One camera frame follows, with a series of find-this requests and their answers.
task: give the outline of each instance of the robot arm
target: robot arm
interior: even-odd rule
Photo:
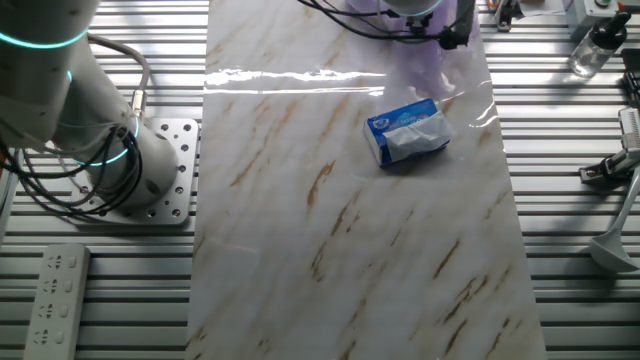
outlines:
[[[383,0],[389,7],[401,16],[417,17],[428,15],[440,5],[443,0]],[[473,9],[475,0],[458,0],[457,20],[454,24],[440,33],[438,39],[440,47],[452,50],[459,45],[467,45],[471,27],[473,25]]]
[[[134,112],[93,57],[87,29],[98,5],[0,2],[0,150],[5,156],[8,147],[69,155],[90,174],[94,189],[88,195],[113,205],[103,209],[128,211],[168,191],[177,156],[166,138],[139,121],[143,114]],[[136,98],[142,108],[144,98]],[[50,140],[56,149],[45,147]],[[57,213],[101,214],[75,207],[90,196],[76,202],[48,197],[38,181],[44,175],[20,170],[8,157],[4,167],[18,174],[27,192],[64,207]]]

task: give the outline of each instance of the power strip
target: power strip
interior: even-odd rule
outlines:
[[[45,250],[24,360],[74,359],[90,257],[80,244]]]

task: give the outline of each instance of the blue and white package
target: blue and white package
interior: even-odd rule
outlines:
[[[451,125],[432,99],[372,117],[365,122],[364,133],[380,166],[442,149],[453,137]]]

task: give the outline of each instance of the mounting plate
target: mounting plate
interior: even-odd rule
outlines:
[[[200,127],[192,119],[147,119],[147,127],[167,138],[178,156],[178,172],[169,191],[158,201],[123,214],[111,211],[104,216],[92,216],[90,220],[70,218],[76,225],[95,223],[125,225],[181,225],[189,219],[191,188],[195,170],[196,152]],[[79,185],[92,187],[88,174],[82,172],[76,176]],[[80,199],[84,194],[77,187],[73,188],[73,198]],[[101,205],[100,198],[95,198],[84,207],[87,210]]]

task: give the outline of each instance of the white marble board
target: white marble board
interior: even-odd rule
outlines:
[[[292,0],[211,1],[188,360],[546,359],[480,40],[448,148],[389,170],[394,44]]]

